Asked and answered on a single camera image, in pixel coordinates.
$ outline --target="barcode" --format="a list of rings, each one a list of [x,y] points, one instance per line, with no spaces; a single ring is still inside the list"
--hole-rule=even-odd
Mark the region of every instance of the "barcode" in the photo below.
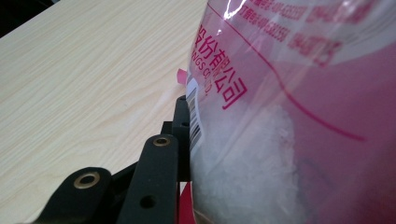
[[[195,94],[197,89],[195,88],[188,96],[187,103],[190,109],[190,150],[192,150],[201,138],[201,127],[199,125],[199,119],[197,116],[197,109],[195,106]]]

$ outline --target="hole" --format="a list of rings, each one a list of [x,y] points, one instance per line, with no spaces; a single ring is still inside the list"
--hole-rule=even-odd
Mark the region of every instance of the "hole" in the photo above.
[[[81,180],[79,181],[79,183],[81,184],[90,184],[95,180],[95,177],[92,175],[87,175],[81,178]]]
[[[74,186],[76,189],[89,189],[95,186],[100,180],[99,173],[88,172],[79,176],[75,182]]]
[[[182,123],[181,123],[181,127],[189,128],[189,127],[190,127],[190,124],[189,124],[188,122],[182,122]]]
[[[155,203],[155,197],[152,195],[145,196],[140,200],[140,206],[146,209],[154,207]]]
[[[159,137],[154,140],[154,146],[156,147],[164,147],[171,143],[171,140],[166,137]]]

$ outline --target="wooden table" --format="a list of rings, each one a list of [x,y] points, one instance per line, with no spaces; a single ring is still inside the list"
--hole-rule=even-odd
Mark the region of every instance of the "wooden table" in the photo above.
[[[172,120],[205,0],[62,0],[0,39],[0,222],[87,166],[116,173]]]

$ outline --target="black plastic part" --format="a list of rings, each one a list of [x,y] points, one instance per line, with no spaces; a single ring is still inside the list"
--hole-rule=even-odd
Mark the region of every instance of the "black plastic part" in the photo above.
[[[82,176],[86,176],[85,179],[78,181]],[[94,180],[97,183],[87,187]],[[34,223],[107,223],[106,219],[99,218],[99,214],[111,205],[110,183],[111,174],[103,168],[89,167],[74,172],[52,194]]]
[[[85,174],[97,173],[99,179]],[[52,194],[37,223],[177,223],[179,182],[190,180],[190,112],[177,99],[173,121],[145,144],[140,160],[111,176],[103,168],[74,172]]]
[[[174,136],[150,137],[134,171],[118,224],[177,223],[177,154]]]
[[[172,122],[172,135],[178,139],[179,160],[178,180],[189,182],[190,179],[190,110],[186,96],[177,98],[174,119]]]

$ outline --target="pink tab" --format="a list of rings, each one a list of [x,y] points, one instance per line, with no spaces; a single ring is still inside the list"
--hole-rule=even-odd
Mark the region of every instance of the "pink tab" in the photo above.
[[[187,72],[179,68],[177,71],[177,83],[185,86],[187,84],[186,82]]]

